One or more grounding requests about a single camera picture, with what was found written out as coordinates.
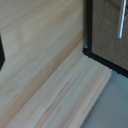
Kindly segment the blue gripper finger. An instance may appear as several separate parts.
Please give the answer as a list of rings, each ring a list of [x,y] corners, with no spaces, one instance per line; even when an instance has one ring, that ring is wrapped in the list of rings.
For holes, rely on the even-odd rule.
[[[0,34],[0,70],[1,70],[4,62],[5,62],[5,54],[4,54],[4,48],[3,48],[2,38],[1,38],[1,34]]]

